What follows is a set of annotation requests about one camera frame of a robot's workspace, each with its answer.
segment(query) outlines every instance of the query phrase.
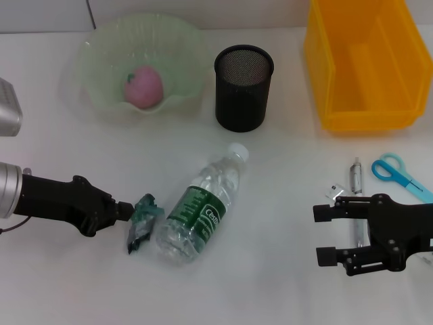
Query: white tabletop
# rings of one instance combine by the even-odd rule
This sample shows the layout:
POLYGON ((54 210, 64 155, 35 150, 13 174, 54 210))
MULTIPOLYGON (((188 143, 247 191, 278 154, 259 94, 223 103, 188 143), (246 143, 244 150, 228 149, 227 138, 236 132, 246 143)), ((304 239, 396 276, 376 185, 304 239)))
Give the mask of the white tabletop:
MULTIPOLYGON (((420 29, 433 53, 433 26, 420 29)), ((341 265, 318 267, 315 248, 347 247, 349 223, 314 223, 313 205, 327 203, 324 192, 334 182, 348 183, 356 156, 366 194, 418 203, 369 168, 384 152, 397 152, 433 188, 432 98, 425 115, 403 131, 336 137, 320 130, 304 33, 206 32, 215 56, 249 43, 274 59, 266 120, 245 134, 216 122, 212 77, 199 110, 107 121, 72 82, 85 33, 0 35, 0 77, 14 84, 24 112, 20 134, 0 138, 0 161, 59 181, 82 175, 117 200, 137 202, 151 192, 170 212, 210 156, 234 141, 250 150, 233 213, 191 265, 171 267, 151 245, 129 256, 129 223, 121 221, 94 238, 37 218, 2 234, 2 324, 431 324, 433 267, 412 257, 404 272, 351 278, 341 265)))

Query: silver pen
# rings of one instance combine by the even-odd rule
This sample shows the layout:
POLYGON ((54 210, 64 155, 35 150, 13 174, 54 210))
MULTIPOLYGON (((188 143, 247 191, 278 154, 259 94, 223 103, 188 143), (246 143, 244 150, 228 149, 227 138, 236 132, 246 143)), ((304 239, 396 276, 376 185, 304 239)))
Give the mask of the silver pen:
MULTIPOLYGON (((350 168, 350 186, 355 196, 363 196, 362 166, 358 157, 355 158, 355 162, 350 168)), ((364 221, 362 219, 355 219, 353 230, 356 247, 363 247, 364 221)))

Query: yellow plastic bin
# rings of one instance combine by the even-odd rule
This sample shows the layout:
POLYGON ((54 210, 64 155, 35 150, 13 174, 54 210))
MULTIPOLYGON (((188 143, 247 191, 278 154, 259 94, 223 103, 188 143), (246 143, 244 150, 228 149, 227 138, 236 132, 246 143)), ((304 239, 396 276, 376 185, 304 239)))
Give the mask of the yellow plastic bin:
POLYGON ((304 51, 324 129, 401 129, 424 113, 433 63, 404 0, 311 0, 304 51))

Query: scissor blade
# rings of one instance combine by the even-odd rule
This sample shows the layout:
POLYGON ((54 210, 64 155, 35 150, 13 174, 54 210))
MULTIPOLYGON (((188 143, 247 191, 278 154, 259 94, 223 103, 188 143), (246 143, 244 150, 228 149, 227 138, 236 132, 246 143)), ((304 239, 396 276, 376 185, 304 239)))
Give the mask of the scissor blade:
POLYGON ((433 193, 427 190, 420 182, 412 179, 406 189, 422 202, 433 203, 433 193))

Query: blue scissors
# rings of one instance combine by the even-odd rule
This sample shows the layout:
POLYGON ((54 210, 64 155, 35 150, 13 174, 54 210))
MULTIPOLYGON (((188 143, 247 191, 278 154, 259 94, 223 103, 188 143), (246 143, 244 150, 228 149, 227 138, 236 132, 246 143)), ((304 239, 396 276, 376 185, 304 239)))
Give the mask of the blue scissors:
POLYGON ((422 186, 420 182, 414 180, 414 178, 406 172, 405 162, 399 155, 391 152, 381 155, 379 160, 373 162, 371 170, 378 179, 381 179, 382 181, 395 181, 419 198, 422 202, 433 203, 433 193, 422 186), (389 161, 389 158, 397 161, 397 169, 386 162, 387 159, 389 161), (390 176, 381 175, 378 172, 378 166, 389 172, 390 176))

